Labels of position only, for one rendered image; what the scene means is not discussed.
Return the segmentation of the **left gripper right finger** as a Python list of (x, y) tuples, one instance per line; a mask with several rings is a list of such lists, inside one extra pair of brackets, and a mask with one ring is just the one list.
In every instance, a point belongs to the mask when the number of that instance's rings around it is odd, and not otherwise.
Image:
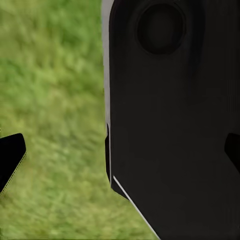
[(240, 173), (240, 135), (230, 132), (225, 141), (224, 151)]

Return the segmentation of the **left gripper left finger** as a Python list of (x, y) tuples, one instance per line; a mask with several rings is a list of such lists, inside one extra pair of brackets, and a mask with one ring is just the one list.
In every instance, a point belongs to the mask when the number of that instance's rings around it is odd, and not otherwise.
[(21, 133), (0, 138), (0, 193), (26, 152)]

